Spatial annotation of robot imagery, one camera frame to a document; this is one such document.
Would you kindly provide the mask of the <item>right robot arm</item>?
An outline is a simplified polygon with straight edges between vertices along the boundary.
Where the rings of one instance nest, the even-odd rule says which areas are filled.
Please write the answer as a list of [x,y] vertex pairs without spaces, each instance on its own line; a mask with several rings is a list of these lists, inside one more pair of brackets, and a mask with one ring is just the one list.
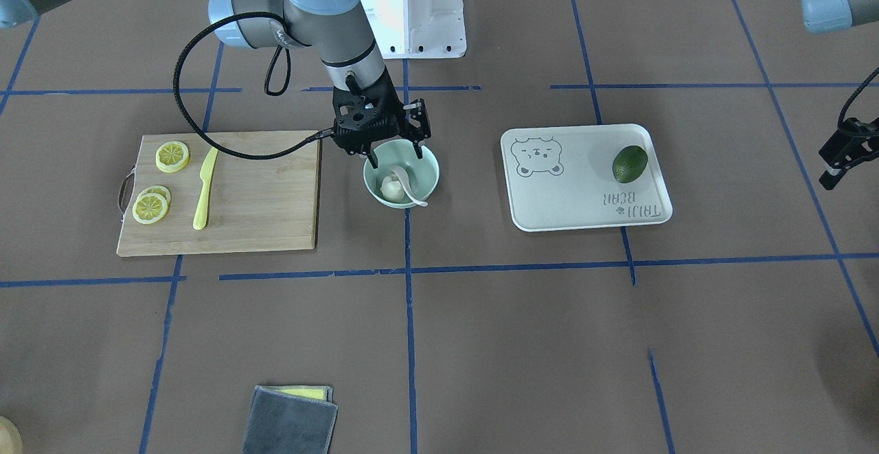
[[[2,28],[34,22],[40,15],[73,0],[2,0]],[[180,94],[180,76],[189,53],[211,34],[230,47],[272,47],[288,54],[292,48],[313,47],[332,79],[332,126],[304,139],[326,138],[349,155],[367,157],[377,168],[374,142],[399,137],[408,141],[418,159],[422,142],[431,136],[426,104],[399,100],[361,0],[208,0],[207,28],[179,54],[172,74],[172,92],[179,112],[192,130],[220,152],[252,159],[251,154],[217,144],[192,119]]]

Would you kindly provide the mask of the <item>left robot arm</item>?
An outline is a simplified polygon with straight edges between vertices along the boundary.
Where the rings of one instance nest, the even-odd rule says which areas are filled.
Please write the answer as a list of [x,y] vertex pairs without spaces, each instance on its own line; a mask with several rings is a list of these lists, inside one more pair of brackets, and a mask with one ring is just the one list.
[[[831,34],[878,19],[878,0],[800,0],[803,25],[810,34]],[[874,69],[847,98],[837,119],[837,128],[819,150],[825,172],[819,184],[835,189],[849,170],[878,157],[878,120],[860,120],[849,115],[852,104],[877,78]]]

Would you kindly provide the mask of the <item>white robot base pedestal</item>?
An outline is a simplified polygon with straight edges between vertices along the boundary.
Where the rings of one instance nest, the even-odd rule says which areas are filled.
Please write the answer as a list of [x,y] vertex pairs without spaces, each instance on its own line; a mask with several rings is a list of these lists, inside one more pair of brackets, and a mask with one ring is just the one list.
[[384,60],[462,58],[464,0],[361,0]]

